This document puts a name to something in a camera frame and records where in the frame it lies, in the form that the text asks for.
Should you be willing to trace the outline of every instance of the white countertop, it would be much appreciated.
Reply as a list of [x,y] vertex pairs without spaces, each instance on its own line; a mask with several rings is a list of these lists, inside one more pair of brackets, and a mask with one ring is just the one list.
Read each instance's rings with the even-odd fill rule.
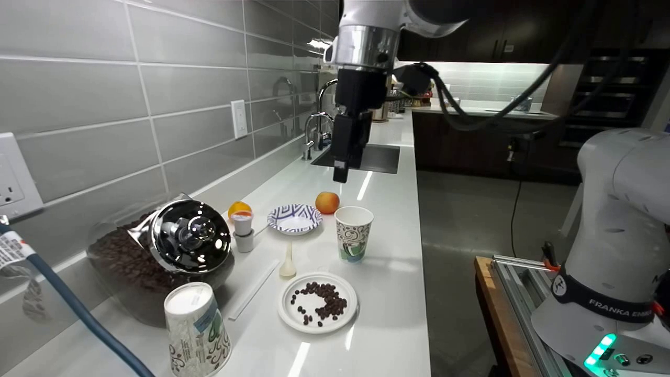
[[[501,101],[462,101],[460,107],[469,115],[491,116],[502,107],[506,107],[506,103],[501,103]],[[430,107],[412,107],[412,110],[414,113],[441,113],[437,99],[432,99]],[[504,116],[508,116],[508,119],[535,119],[535,121],[556,119],[554,113],[543,110],[543,103],[531,103],[530,110],[510,110]]]
[[[412,116],[372,123],[370,145],[398,145],[398,174],[349,171],[348,183],[334,183],[331,168],[293,160],[265,183],[244,197],[255,211],[258,245],[252,254],[234,254],[236,263],[226,281],[228,302],[220,302],[232,342],[231,360],[217,377],[427,377],[430,338],[423,288],[423,254],[414,170]],[[324,217],[320,230],[293,243],[298,271],[326,269],[343,276],[359,292],[360,312],[352,324],[331,334],[303,334],[280,323],[276,302],[286,281],[274,261],[289,239],[265,230],[265,214],[285,203],[312,203],[316,193],[337,191],[342,204],[364,204],[375,211],[368,252],[363,261],[343,261],[337,254],[334,220]],[[238,317],[231,312],[263,281]],[[132,321],[116,299],[94,309],[97,317],[134,350],[156,374],[171,374],[168,330]],[[132,374],[80,323],[15,367],[11,377],[25,374]]]

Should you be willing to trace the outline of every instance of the gray tile wall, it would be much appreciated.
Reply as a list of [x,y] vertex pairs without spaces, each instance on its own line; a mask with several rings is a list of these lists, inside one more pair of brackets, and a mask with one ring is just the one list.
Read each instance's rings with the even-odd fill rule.
[[[0,2],[0,131],[45,201],[15,225],[61,263],[109,220],[289,145],[318,87],[306,41],[334,31],[332,0]],[[234,139],[236,99],[250,136]],[[5,355],[0,374],[21,351]]]

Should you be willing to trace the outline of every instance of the white plate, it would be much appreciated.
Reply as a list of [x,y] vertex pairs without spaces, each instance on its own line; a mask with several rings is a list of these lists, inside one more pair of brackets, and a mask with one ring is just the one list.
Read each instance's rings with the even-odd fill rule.
[[[318,316],[316,309],[324,308],[326,299],[316,292],[303,292],[303,288],[310,283],[316,283],[320,286],[332,285],[339,299],[345,299],[345,306],[343,306],[342,313],[337,313],[337,321],[332,313],[326,313],[324,317]],[[359,296],[356,296],[354,286],[348,281],[343,281],[342,276],[329,274],[329,271],[300,274],[278,296],[278,316],[290,329],[301,330],[301,332],[337,330],[354,317],[356,309],[359,309]]]
[[271,211],[267,224],[283,234],[306,234],[320,225],[320,214],[312,204],[280,204]]

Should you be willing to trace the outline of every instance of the white paper cup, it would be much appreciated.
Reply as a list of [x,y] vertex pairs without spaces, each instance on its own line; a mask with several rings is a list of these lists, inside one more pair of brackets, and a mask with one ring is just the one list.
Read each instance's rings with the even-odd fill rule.
[[372,228],[372,211],[364,208],[339,208],[334,211],[337,222],[337,248],[343,260],[356,261],[363,260],[368,234]]
[[252,232],[252,220],[253,220],[252,214],[232,214],[231,220],[232,220],[232,228],[234,228],[236,234],[250,234]]
[[238,254],[252,254],[253,248],[253,230],[250,234],[232,234],[234,237],[234,248]]
[[214,291],[208,283],[175,286],[163,302],[170,330],[170,367],[178,377],[214,374],[231,353]]

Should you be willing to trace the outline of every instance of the small plate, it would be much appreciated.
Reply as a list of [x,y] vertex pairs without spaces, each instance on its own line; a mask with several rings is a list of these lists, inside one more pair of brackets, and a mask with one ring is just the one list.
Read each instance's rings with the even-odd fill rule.
[[278,316],[300,332],[331,332],[359,312],[354,286],[337,274],[310,271],[293,279],[278,296]]
[[312,204],[280,204],[271,211],[267,224],[283,234],[307,234],[320,225],[320,214]]

